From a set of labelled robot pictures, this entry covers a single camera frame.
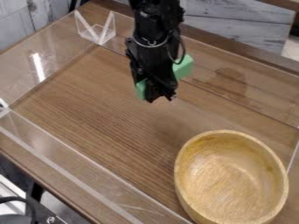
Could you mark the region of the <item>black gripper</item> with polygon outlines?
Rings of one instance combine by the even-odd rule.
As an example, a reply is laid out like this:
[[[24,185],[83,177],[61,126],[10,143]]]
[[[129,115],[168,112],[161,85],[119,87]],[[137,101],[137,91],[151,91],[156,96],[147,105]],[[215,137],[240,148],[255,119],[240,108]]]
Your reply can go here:
[[[161,96],[168,101],[176,98],[177,80],[173,65],[183,63],[183,57],[177,57],[179,46],[183,46],[179,34],[168,34],[155,41],[136,35],[125,39],[125,56],[129,58],[133,83],[148,81],[144,99],[149,103]]]

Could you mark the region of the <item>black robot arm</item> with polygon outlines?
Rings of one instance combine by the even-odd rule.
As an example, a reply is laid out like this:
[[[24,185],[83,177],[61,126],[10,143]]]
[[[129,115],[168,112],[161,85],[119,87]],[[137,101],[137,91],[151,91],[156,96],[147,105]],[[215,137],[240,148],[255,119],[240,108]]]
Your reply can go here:
[[[176,95],[177,79],[173,66],[185,55],[180,23],[184,8],[180,0],[128,0],[133,12],[135,29],[125,39],[133,83],[144,84],[144,100],[152,103]]]

